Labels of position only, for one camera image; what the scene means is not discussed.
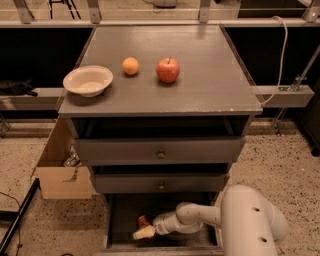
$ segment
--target drawer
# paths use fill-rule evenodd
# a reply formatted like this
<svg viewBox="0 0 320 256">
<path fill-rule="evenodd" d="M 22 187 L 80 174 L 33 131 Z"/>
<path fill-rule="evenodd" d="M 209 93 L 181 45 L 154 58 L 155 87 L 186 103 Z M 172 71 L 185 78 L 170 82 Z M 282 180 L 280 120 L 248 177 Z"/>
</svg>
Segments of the drawer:
<svg viewBox="0 0 320 256">
<path fill-rule="evenodd" d="M 221 191 L 229 178 L 226 165 L 104 166 L 93 178 L 98 193 L 166 193 Z"/>
<path fill-rule="evenodd" d="M 244 139 L 126 139 L 75 140 L 81 161 L 89 166 L 127 164 L 231 163 L 240 154 Z"/>
</svg>

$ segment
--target red apple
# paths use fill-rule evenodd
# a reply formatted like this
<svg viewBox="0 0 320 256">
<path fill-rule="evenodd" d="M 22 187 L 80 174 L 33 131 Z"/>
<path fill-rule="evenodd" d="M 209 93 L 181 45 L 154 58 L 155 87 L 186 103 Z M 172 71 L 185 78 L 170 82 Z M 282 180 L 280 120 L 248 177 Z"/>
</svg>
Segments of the red apple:
<svg viewBox="0 0 320 256">
<path fill-rule="evenodd" d="M 166 84 L 173 83 L 180 73 L 179 62 L 171 57 L 163 58 L 158 62 L 156 72 L 161 82 Z"/>
</svg>

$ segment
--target open cardboard box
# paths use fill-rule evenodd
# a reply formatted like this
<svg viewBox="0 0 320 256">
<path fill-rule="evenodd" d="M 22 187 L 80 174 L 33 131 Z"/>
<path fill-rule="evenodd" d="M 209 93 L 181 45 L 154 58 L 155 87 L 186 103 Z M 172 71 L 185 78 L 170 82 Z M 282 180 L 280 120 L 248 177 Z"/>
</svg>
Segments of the open cardboard box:
<svg viewBox="0 0 320 256">
<path fill-rule="evenodd" d="M 58 119 L 36 167 L 44 199 L 91 199 L 93 186 L 89 169 L 79 167 L 76 179 L 75 167 L 64 167 L 69 157 L 72 135 L 65 119 Z"/>
</svg>

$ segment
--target terrazzo floor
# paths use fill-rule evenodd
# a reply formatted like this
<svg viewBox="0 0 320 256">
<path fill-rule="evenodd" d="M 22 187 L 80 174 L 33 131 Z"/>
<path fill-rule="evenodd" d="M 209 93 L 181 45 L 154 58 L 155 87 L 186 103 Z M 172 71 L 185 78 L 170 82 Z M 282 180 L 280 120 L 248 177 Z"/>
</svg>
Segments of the terrazzo floor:
<svg viewBox="0 0 320 256">
<path fill-rule="evenodd" d="M 252 123 L 227 187 L 244 184 L 255 188 L 284 212 L 290 232 L 277 248 L 279 255 L 318 256 L 320 158 L 312 156 L 308 141 L 294 122 L 285 120 L 280 129 L 279 137 L 270 122 Z M 44 135 L 10 136 L 10 132 L 0 140 L 1 192 L 23 200 L 46 141 Z M 0 208 L 16 210 L 17 205 L 0 195 Z M 38 190 L 20 225 L 22 247 L 18 255 L 93 255 L 103 248 L 105 216 L 100 196 L 92 200 L 44 200 Z M 16 255 L 18 238 L 16 232 L 7 250 L 9 256 Z"/>
</svg>

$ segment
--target drawer front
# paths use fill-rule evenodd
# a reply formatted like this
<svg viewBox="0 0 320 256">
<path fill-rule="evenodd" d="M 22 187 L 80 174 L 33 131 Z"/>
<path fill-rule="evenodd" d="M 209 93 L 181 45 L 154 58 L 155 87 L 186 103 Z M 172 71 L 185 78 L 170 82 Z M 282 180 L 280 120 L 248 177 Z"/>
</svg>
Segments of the drawer front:
<svg viewBox="0 0 320 256">
<path fill-rule="evenodd" d="M 166 192 L 215 192 L 222 191 L 228 174 L 207 176 L 110 176 L 93 178 L 98 193 L 166 193 Z"/>
<path fill-rule="evenodd" d="M 243 138 L 193 140 L 75 140 L 81 161 L 90 166 L 168 163 L 231 163 Z"/>
</svg>

